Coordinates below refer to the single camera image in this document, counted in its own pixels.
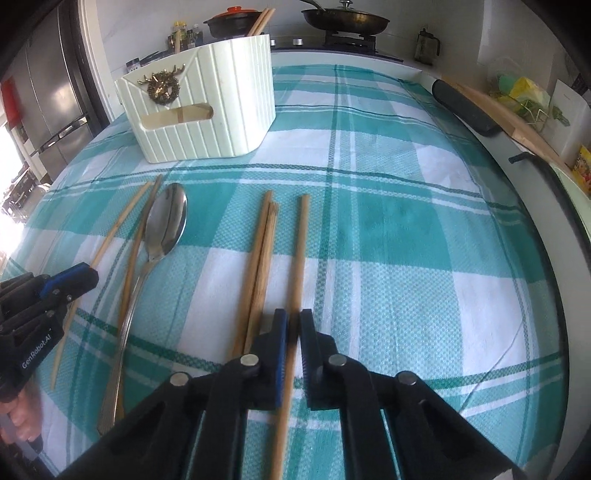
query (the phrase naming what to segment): pot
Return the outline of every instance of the pot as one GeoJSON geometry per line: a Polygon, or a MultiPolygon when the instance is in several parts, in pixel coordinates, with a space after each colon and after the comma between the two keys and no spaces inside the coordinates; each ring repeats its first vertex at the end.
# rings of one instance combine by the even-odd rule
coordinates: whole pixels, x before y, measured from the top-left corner
{"type": "Polygon", "coordinates": [[[244,9],[242,7],[230,7],[228,11],[216,15],[205,21],[213,38],[225,39],[244,36],[255,24],[261,12],[244,9]]]}
{"type": "Polygon", "coordinates": [[[343,4],[338,8],[323,8],[315,0],[301,0],[314,5],[314,10],[304,10],[304,18],[314,28],[331,32],[357,33],[363,37],[377,35],[383,32],[390,20],[365,12],[359,12],[350,7],[351,0],[340,0],[343,4]]]}

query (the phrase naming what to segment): ribbed plastic container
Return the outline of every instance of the ribbed plastic container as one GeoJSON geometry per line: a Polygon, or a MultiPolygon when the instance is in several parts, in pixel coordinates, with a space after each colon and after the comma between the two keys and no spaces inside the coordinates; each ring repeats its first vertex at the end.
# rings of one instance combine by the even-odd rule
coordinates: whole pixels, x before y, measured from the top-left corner
{"type": "Polygon", "coordinates": [[[275,119],[269,35],[183,51],[115,82],[135,136],[151,163],[237,157],[256,149],[275,119]],[[138,80],[173,71],[178,98],[154,102],[138,80]]]}

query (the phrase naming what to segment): orange pot lid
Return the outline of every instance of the orange pot lid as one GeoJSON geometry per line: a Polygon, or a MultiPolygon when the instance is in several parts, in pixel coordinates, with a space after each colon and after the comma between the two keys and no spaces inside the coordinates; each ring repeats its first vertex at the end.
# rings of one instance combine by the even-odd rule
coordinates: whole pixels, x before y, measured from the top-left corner
{"type": "Polygon", "coordinates": [[[224,17],[225,15],[232,15],[232,14],[242,14],[242,13],[247,13],[247,12],[258,12],[258,10],[254,10],[252,8],[230,7],[230,8],[228,8],[228,11],[226,11],[222,14],[217,14],[214,16],[214,18],[224,17]]]}

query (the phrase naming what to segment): stainless steel refrigerator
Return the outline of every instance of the stainless steel refrigerator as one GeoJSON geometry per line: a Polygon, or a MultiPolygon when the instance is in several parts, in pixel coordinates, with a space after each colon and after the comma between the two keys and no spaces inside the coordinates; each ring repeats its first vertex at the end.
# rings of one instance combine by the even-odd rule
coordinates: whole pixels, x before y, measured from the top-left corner
{"type": "Polygon", "coordinates": [[[104,126],[77,55],[75,7],[63,2],[45,17],[4,75],[14,80],[24,131],[52,181],[104,126]]]}

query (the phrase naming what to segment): red object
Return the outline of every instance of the red object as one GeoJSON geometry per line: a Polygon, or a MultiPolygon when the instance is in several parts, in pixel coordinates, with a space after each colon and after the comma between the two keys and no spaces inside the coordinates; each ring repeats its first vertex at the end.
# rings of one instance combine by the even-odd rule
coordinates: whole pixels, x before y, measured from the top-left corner
{"type": "Polygon", "coordinates": [[[4,112],[8,121],[8,128],[13,129],[21,123],[21,113],[18,108],[17,90],[14,86],[14,79],[10,77],[0,84],[2,91],[2,102],[4,103],[4,112]]]}
{"type": "Polygon", "coordinates": [[[253,10],[252,8],[230,7],[228,8],[228,11],[222,14],[217,14],[214,16],[214,18],[223,17],[224,15],[241,14],[246,12],[258,12],[258,10],[253,10]]]}

